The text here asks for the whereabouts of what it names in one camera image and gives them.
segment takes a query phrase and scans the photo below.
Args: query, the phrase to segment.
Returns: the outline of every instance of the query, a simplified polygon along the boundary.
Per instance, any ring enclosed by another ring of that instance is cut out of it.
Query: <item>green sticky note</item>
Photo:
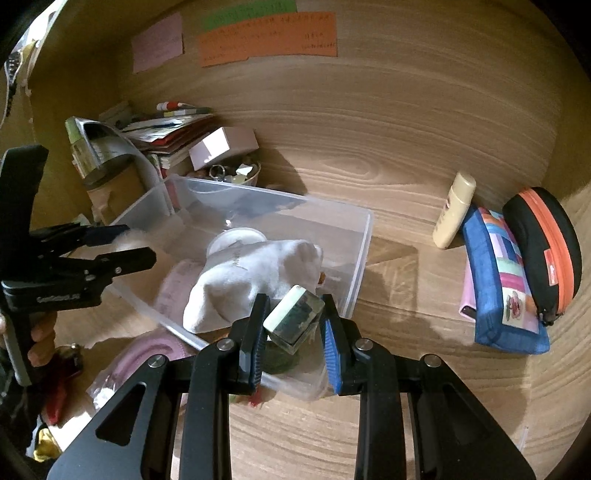
[[[297,12],[296,0],[256,0],[214,12],[203,19],[203,31],[231,25],[251,18]]]

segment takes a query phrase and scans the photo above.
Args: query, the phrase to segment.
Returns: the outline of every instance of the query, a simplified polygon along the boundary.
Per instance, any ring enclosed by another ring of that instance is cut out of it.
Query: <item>orange zipper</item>
[[[558,311],[564,310],[574,296],[574,273],[570,259],[569,248],[564,236],[558,228],[552,213],[540,196],[533,190],[524,190],[519,194],[530,207],[534,216],[540,223],[540,227],[548,240],[550,251],[554,257],[556,276],[558,277]]]

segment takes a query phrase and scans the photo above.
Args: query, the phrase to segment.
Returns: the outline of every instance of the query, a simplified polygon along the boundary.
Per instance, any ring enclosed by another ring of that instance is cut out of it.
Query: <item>orange label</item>
[[[556,275],[556,265],[554,263],[554,255],[552,250],[544,250],[544,258],[546,259],[546,268],[548,269],[548,283],[550,286],[558,284],[558,276]]]
[[[336,16],[298,12],[252,18],[199,35],[199,50],[202,67],[269,55],[336,57]]]

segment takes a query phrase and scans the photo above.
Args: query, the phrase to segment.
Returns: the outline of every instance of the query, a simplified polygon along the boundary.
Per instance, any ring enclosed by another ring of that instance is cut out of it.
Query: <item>sticky note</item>
[[[247,4],[222,8],[206,16],[202,21],[204,32],[251,18],[297,12],[296,0],[256,0]]]
[[[183,54],[183,19],[179,12],[152,25],[131,40],[134,73]]]
[[[337,56],[334,12],[299,12],[244,20],[199,35],[202,67],[269,55]]]

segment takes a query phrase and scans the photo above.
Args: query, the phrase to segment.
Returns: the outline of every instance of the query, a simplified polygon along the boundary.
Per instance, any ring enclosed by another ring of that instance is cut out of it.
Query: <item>human hand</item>
[[[56,351],[56,326],[57,312],[46,313],[31,329],[31,338],[35,345],[27,353],[27,358],[34,367],[42,367],[49,363]],[[6,321],[0,315],[0,335],[6,331]],[[4,348],[4,340],[0,337],[0,346]]]

